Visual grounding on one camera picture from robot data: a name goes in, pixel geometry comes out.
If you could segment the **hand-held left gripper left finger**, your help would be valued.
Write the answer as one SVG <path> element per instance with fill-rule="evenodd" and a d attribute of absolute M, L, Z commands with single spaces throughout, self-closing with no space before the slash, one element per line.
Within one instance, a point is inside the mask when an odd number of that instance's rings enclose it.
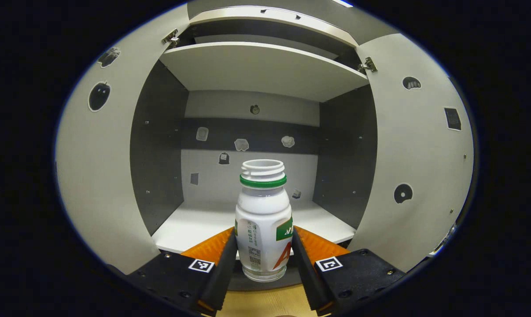
<path fill-rule="evenodd" d="M 225 301 L 236 254 L 231 227 L 183 253 L 162 252 L 128 274 L 127 281 L 182 311 L 216 315 Z"/>

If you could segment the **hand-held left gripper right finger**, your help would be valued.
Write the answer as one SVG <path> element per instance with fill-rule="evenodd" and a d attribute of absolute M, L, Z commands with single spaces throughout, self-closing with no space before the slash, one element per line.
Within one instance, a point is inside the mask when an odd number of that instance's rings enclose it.
<path fill-rule="evenodd" d="M 405 273 L 368 249 L 349 251 L 294 226 L 292 250 L 310 309 L 338 315 L 361 307 Z"/>

